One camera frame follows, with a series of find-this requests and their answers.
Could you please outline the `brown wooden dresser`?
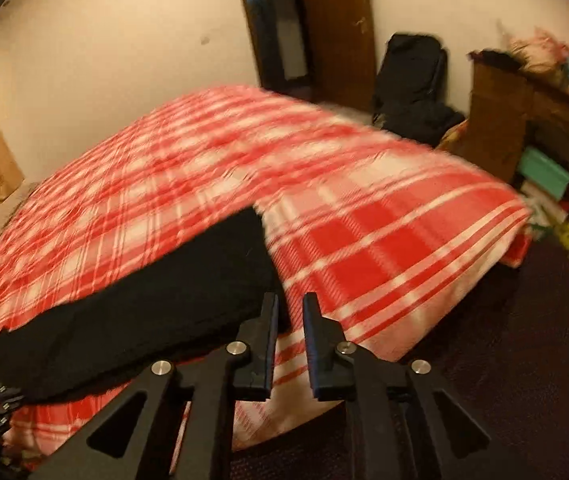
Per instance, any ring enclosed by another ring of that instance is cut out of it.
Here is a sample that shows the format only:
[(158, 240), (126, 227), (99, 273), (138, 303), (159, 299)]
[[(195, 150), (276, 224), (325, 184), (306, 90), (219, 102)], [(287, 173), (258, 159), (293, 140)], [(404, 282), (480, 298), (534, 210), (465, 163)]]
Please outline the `brown wooden dresser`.
[[(452, 151), (508, 183), (527, 148), (569, 173), (569, 94), (497, 51), (473, 51), (467, 132)], [(564, 199), (569, 202), (569, 184)]]

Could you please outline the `black pants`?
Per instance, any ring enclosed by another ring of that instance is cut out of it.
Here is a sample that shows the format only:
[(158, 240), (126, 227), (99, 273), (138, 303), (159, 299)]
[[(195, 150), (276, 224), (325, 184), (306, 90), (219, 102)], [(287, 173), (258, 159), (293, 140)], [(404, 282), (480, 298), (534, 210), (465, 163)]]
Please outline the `black pants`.
[(157, 359), (226, 344), (267, 292), (284, 294), (263, 218), (246, 207), (108, 287), (0, 330), (0, 382), (29, 404), (101, 393)]

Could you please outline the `black backpack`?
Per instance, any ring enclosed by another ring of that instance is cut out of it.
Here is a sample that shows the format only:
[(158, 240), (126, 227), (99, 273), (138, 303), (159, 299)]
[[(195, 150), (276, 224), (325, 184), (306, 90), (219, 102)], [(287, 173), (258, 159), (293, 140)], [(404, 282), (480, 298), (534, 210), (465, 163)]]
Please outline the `black backpack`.
[(435, 148), (464, 115), (444, 102), (448, 51), (431, 35), (396, 32), (374, 81), (372, 125)]

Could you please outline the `brown wooden door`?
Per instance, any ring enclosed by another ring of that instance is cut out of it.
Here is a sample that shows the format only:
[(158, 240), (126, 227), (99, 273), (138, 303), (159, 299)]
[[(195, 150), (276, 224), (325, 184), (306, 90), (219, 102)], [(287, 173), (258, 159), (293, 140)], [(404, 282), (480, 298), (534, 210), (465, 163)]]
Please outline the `brown wooden door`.
[(377, 59), (370, 0), (304, 0), (318, 99), (369, 112)]

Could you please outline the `teal box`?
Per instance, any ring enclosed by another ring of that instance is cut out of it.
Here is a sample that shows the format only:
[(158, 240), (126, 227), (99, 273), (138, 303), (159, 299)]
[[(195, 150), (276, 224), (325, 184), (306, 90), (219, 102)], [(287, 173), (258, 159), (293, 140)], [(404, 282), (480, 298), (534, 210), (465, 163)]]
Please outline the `teal box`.
[(537, 148), (525, 148), (517, 171), (556, 200), (569, 186), (569, 172)]

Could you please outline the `striped grey pillow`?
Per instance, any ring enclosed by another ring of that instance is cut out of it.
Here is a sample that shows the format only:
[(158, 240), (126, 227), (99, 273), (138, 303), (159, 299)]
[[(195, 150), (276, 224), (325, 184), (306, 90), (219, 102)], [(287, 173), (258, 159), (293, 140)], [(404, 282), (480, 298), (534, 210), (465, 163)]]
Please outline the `striped grey pillow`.
[(0, 203), (0, 236), (7, 229), (19, 209), (34, 193), (39, 183), (37, 181), (24, 181), (13, 193)]

